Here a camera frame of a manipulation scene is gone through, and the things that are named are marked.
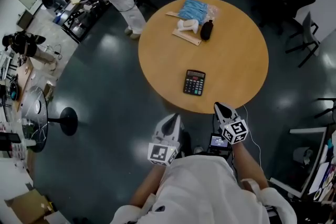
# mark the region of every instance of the small screen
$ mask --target small screen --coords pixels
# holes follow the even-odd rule
[[[228,141],[222,140],[220,136],[212,136],[211,137],[211,146],[219,146],[219,147],[227,147]]]
[[[188,71],[187,75],[190,76],[190,77],[197,76],[197,77],[200,77],[200,78],[204,78],[204,74],[193,72],[193,71]]]

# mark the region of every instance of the round wooden table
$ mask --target round wooden table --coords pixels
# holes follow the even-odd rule
[[[160,8],[147,22],[139,40],[139,61],[150,85],[180,108],[214,113],[214,103],[238,108],[260,90],[268,70],[268,51],[257,25],[244,12],[221,0],[199,0],[219,8],[208,41],[196,46],[172,35],[185,0]],[[200,31],[183,33],[200,38]],[[206,73],[202,96],[183,93],[187,69]]]

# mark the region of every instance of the black table base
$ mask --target black table base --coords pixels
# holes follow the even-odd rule
[[[64,108],[61,112],[59,119],[50,119],[48,122],[57,122],[61,126],[62,131],[68,135],[72,136],[75,134],[78,127],[78,117],[72,108]]]

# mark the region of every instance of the clear plastic bag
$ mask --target clear plastic bag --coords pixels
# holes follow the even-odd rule
[[[183,19],[196,19],[202,25],[205,22],[214,21],[218,14],[218,8],[198,0],[186,0],[179,11],[179,17]]]

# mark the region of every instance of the white pants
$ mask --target white pants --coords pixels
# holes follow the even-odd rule
[[[39,47],[36,48],[35,55],[32,56],[35,60],[38,60],[42,63],[51,63],[54,61],[54,57],[44,51],[41,51]]]
[[[116,7],[117,10],[121,11],[120,13],[127,22],[128,28],[132,30],[134,34],[141,34],[146,21],[138,7],[134,4],[134,0],[109,1]]]

